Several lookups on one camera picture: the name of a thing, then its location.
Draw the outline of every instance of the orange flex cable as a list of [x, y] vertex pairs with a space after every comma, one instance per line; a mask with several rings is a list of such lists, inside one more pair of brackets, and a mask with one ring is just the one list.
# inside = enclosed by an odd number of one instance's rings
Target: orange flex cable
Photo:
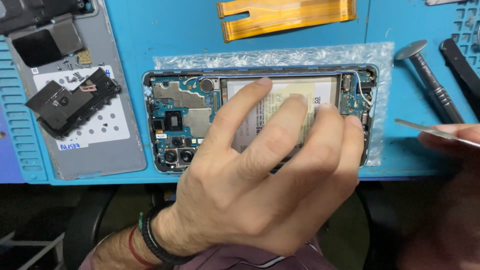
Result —
[[218, 18], [249, 12], [250, 16], [222, 22], [223, 40], [353, 20], [357, 18], [356, 0], [235, 0], [216, 4]]

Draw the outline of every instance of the red string bracelet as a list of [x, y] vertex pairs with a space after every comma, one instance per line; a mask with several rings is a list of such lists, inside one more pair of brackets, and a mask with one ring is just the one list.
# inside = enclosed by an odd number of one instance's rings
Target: red string bracelet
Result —
[[147, 267], [149, 267], [147, 270], [150, 270], [150, 269], [153, 269], [153, 267], [155, 266], [154, 264], [151, 264], [147, 261], [145, 261], [144, 259], [140, 258], [140, 256], [138, 256], [138, 254], [135, 252], [135, 249], [133, 248], [133, 233], [135, 232], [135, 229], [137, 227], [135, 226], [132, 230], [132, 232], [130, 233], [130, 236], [128, 237], [128, 248], [130, 249], [130, 252], [132, 253], [132, 255], [135, 257], [135, 259], [137, 259], [137, 261]]

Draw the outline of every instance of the smartphone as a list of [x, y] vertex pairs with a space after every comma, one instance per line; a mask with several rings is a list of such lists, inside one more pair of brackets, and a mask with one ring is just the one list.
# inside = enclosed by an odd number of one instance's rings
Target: smartphone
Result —
[[222, 105], [245, 85], [262, 77], [272, 79], [272, 90], [240, 125], [232, 148], [242, 153], [278, 106], [289, 95], [298, 93], [309, 101], [308, 113], [295, 148], [275, 169], [304, 147], [317, 108], [322, 103], [334, 104], [343, 117], [356, 115], [360, 118], [365, 148], [359, 166], [366, 163], [378, 69], [369, 64], [281, 66], [146, 72], [142, 82], [156, 169], [165, 173], [185, 171]]

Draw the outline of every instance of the white cable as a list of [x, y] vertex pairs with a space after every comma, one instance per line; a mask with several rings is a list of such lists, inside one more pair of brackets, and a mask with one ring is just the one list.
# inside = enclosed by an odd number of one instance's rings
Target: white cable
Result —
[[183, 85], [184, 85], [184, 86], [187, 85], [187, 82], [188, 82], [188, 81], [194, 80], [194, 79], [196, 79], [196, 78], [198, 78], [198, 77], [188, 78], [187, 80], [183, 81]]
[[357, 80], [358, 80], [358, 82], [359, 82], [359, 89], [360, 89], [360, 95], [361, 95], [361, 97], [365, 100], [365, 102], [367, 102], [368, 105], [371, 106], [371, 105], [372, 105], [372, 102], [369, 101], [369, 100], [363, 95], [363, 91], [361, 90], [361, 81], [360, 81], [360, 75], [359, 75], [359, 73], [358, 73], [357, 71], [353, 71], [353, 72], [355, 72], [355, 75], [357, 76]]

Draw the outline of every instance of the bubble wrap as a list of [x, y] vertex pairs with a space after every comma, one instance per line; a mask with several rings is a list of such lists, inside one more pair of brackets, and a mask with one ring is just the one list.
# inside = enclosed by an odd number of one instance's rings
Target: bubble wrap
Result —
[[200, 69], [251, 66], [373, 64], [379, 70], [370, 151], [366, 166], [380, 166], [384, 147], [384, 122], [392, 81], [394, 44], [392, 42], [271, 49], [154, 57], [155, 69]]

